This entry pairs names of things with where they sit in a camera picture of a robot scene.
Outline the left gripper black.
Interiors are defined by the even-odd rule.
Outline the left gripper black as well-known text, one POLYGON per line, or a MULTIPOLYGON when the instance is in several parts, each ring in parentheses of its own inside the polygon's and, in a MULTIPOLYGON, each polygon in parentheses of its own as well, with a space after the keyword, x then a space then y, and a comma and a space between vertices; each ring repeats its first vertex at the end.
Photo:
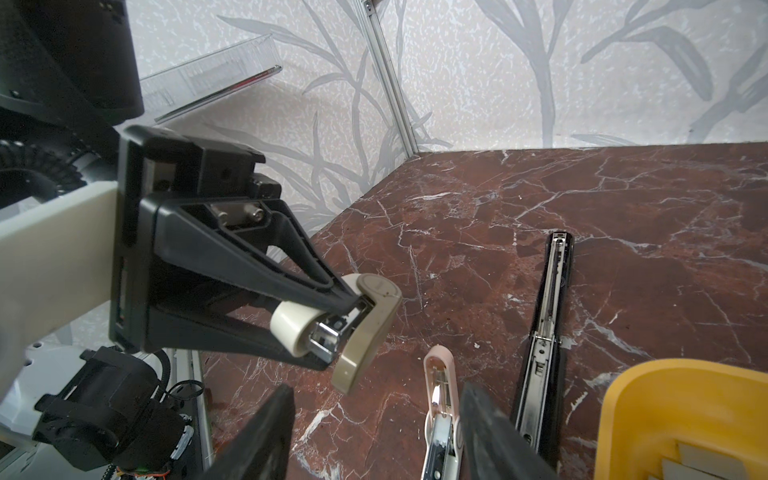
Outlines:
POLYGON ((268 329, 220 314, 223 300, 291 301, 345 315, 360 296, 279 199, 252 200, 265 157, 242 144, 134 125, 123 131, 109 336, 128 353, 242 354, 324 371, 268 329))

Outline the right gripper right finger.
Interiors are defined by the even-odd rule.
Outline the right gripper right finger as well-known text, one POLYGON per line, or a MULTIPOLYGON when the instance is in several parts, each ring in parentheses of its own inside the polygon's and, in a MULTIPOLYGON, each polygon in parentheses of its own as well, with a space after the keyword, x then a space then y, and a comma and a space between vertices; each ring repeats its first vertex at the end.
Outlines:
POLYGON ((557 479, 487 392, 467 382, 460 417, 472 479, 557 479))

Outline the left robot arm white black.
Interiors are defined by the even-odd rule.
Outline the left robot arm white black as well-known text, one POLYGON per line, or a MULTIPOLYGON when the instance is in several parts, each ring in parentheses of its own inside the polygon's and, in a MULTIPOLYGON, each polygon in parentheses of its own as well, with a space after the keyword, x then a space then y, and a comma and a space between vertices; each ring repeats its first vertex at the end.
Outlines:
POLYGON ((333 372, 349 393, 399 299, 337 275, 249 146, 142 126, 122 1, 1 5, 1 422, 73 467, 177 478, 204 391, 169 350, 333 372))

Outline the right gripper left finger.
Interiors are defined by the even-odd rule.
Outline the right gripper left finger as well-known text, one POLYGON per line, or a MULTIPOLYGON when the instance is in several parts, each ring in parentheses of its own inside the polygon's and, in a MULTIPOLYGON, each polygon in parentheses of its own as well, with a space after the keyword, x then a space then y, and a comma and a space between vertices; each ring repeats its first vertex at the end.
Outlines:
POLYGON ((294 391, 281 384, 201 479, 285 479, 296 415, 294 391))

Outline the black stapler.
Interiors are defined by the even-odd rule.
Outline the black stapler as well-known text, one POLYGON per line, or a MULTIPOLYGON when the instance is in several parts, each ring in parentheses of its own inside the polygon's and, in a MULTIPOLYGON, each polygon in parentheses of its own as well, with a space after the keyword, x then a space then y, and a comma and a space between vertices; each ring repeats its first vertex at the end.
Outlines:
POLYGON ((560 330, 572 261, 573 236, 565 231, 551 233, 510 414, 523 439, 552 468, 559 460, 566 369, 560 330))

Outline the pink mini stapler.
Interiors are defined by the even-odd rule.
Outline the pink mini stapler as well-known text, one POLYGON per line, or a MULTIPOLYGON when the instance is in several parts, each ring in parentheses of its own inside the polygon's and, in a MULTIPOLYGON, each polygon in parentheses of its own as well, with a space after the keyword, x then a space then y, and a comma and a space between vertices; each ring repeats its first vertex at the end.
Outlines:
POLYGON ((456 480, 464 439, 454 357, 446 347, 435 345, 425 356, 423 366, 429 410, 424 422, 426 454, 420 478, 456 480))

